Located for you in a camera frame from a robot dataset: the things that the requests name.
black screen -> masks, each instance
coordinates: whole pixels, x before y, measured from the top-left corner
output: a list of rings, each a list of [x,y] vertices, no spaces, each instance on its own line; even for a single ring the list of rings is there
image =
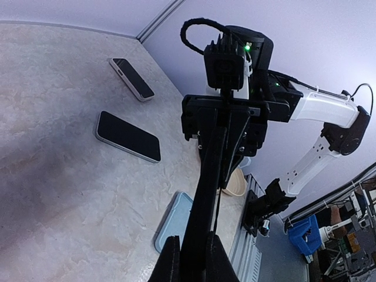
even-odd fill
[[[113,59],[113,61],[142,97],[149,98],[154,96],[153,91],[126,59]]]
[[[100,113],[97,133],[101,138],[112,143],[157,162],[160,161],[159,140],[156,136],[108,112]]]

marble tabletop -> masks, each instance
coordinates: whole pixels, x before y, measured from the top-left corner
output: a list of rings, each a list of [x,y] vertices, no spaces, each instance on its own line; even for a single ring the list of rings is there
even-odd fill
[[[156,94],[140,103],[108,63],[127,58]],[[0,281],[147,281],[153,240],[178,191],[199,177],[182,96],[134,39],[0,24]],[[152,164],[95,138],[100,111],[156,135]],[[224,196],[230,251],[243,199]]]

white wall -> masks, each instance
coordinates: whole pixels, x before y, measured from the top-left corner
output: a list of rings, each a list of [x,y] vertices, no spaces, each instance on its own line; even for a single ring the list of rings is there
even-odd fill
[[[0,21],[73,25],[136,36],[169,0],[3,0]]]
[[[376,91],[375,16],[375,1],[189,0],[145,42],[145,47],[183,94],[203,93],[203,57],[181,43],[179,32],[185,20],[205,17],[270,37],[274,41],[271,69],[331,91],[353,92],[363,82],[372,84]],[[193,27],[188,38],[203,49],[217,34],[200,26]],[[355,101],[369,109],[368,90],[362,89]],[[375,125],[372,118],[361,147],[330,164],[282,215],[334,190],[376,161]],[[312,121],[270,122],[267,141],[253,162],[260,184],[265,187],[294,165],[315,142],[321,128],[322,124]]]

black smartphone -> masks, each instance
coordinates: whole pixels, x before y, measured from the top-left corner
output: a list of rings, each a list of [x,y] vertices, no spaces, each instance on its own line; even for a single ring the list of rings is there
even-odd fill
[[[123,79],[132,93],[141,102],[152,99],[155,94],[126,59],[112,58],[110,65]]]
[[[156,136],[125,122],[108,112],[101,112],[96,137],[120,150],[152,163],[160,162],[159,140]]]

light blue tray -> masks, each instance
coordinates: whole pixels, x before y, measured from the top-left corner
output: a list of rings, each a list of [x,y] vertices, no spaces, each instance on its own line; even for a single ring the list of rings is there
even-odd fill
[[[166,239],[170,236],[179,235],[180,247],[182,246],[192,203],[193,200],[187,193],[181,192],[176,196],[171,211],[155,240],[154,246],[158,253],[162,251]]]

